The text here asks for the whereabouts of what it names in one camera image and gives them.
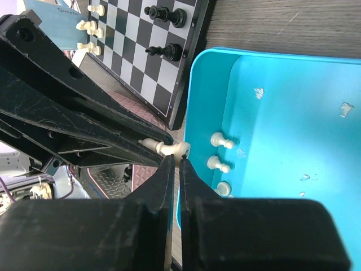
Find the chessboard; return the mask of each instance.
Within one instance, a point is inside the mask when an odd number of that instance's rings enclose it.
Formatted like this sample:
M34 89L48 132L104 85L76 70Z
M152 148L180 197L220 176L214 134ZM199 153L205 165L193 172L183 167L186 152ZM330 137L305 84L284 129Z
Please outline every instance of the chessboard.
M104 36L89 36L101 48L101 55L89 55L152 110L171 130L179 129L186 111L191 65L206 46L205 35L215 0L90 0L105 7L105 15L89 12ZM180 8L187 13L181 28L170 21L152 20L146 7ZM150 55L150 46L170 43L182 47L179 61L164 55Z

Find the black pawn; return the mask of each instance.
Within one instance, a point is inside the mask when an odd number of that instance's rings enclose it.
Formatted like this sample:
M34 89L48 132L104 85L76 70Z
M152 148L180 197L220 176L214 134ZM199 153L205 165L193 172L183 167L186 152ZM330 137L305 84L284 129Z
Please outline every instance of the black pawn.
M149 49L146 49L146 53L150 55L162 55L165 59L169 61L180 61L182 57L182 47L176 43L170 43L169 45L162 47L151 46Z
M181 8L177 8L173 12L170 12L166 7L158 8L156 6L151 6L146 7L144 13L149 15L152 20L159 19L163 22L171 21L175 28L182 28L187 22L187 13Z

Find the pink mat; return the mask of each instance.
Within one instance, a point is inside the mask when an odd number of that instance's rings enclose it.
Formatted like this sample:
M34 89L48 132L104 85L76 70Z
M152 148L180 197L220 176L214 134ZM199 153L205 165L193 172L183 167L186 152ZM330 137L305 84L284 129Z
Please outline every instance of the pink mat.
M117 92L108 93L114 100L119 102L120 105L128 109L130 112L138 115L139 117L149 121L150 123L158 126L159 128L165 130L165 125L157 119L150 111L145 108L145 106L127 98ZM154 167L145 167L142 165L133 166L133 178L131 183L132 192L142 185L150 176L152 176L157 168Z

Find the blue tray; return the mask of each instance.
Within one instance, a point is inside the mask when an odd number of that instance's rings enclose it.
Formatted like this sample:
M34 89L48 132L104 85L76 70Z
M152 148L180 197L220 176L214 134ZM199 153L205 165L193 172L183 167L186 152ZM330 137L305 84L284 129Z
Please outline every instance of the blue tray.
M214 48L192 66L184 140L212 188L227 181L234 197L323 203L361 270L360 109L361 60ZM213 147L214 132L235 148ZM212 155L230 173L208 169Z

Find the black mechanical arm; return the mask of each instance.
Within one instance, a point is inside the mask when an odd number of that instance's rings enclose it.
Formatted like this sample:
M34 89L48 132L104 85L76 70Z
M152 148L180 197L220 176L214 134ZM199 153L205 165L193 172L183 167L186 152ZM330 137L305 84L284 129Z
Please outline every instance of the black mechanical arm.
M172 144L84 75L24 15L0 20L0 139L32 172L142 164L158 167L120 200L30 200L0 218L1 270L169 270L174 156L138 143ZM347 271L350 260L325 208L310 200L223 199L183 157L179 169L183 269Z

